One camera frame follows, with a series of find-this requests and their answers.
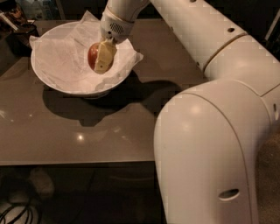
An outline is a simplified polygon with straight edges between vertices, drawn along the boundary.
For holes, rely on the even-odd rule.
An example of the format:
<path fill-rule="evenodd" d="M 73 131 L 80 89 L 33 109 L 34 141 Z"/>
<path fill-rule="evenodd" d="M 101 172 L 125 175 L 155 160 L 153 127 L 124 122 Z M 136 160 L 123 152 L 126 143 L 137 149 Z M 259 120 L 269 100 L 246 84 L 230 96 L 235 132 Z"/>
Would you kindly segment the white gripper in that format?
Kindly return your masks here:
<path fill-rule="evenodd" d="M 94 63 L 94 71 L 98 74 L 106 73 L 112 66 L 117 49 L 111 41 L 117 44 L 125 41 L 134 26 L 135 17 L 131 11 L 106 7 L 101 17 L 101 36 L 106 39 L 97 44 L 97 57 Z"/>

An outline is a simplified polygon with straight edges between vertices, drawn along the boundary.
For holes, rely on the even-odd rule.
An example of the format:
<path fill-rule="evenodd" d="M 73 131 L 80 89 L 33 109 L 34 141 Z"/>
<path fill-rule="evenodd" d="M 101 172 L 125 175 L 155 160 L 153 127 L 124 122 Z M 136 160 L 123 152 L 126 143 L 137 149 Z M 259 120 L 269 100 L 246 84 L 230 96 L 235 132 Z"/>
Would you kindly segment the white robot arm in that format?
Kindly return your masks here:
<path fill-rule="evenodd" d="M 256 158 L 279 126 L 279 61 L 205 0 L 108 0 L 102 36 L 124 41 L 147 4 L 207 79 L 172 97 L 157 118 L 167 223 L 259 224 Z"/>

